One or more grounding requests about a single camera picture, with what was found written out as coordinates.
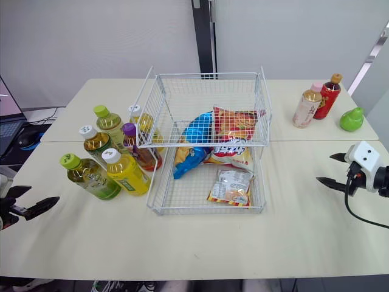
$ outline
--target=blue chip bag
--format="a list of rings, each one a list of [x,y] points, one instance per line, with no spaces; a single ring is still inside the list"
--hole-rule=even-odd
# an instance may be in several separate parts
[[[212,112],[195,118],[182,132],[180,143],[209,143],[212,135]],[[211,147],[178,147],[174,159],[173,178],[178,179],[184,173],[199,165],[211,152]]]

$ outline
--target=laptop keyboard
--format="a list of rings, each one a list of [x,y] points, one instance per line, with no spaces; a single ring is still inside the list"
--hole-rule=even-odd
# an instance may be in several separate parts
[[[11,137],[15,133],[16,129],[18,129],[19,125],[20,122],[0,124],[0,136]]]

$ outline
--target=bag of chips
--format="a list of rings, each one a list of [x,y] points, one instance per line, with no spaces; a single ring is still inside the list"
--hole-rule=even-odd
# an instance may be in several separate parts
[[[257,111],[227,111],[214,106],[213,112],[217,142],[236,142],[236,146],[214,147],[204,164],[229,164],[253,172],[250,150],[241,142],[250,140],[254,135]],[[260,116],[263,115],[265,111],[260,111]]]
[[[209,201],[250,206],[250,181],[253,175],[240,170],[220,170]]]
[[[182,132],[180,143],[209,143],[212,133],[212,112],[195,118]],[[178,147],[174,158],[173,178],[178,179],[184,173],[199,165],[211,152],[210,147]]]

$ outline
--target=green toy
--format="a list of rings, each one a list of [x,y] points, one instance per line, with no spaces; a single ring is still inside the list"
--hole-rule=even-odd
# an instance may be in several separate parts
[[[358,130],[363,124],[363,108],[354,108],[340,118],[340,126],[349,132]]]

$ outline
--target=computer mouse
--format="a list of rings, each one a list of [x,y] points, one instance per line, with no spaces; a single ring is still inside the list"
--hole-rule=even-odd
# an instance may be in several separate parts
[[[17,143],[21,149],[30,148],[40,142],[41,136],[39,131],[26,131],[20,134]]]

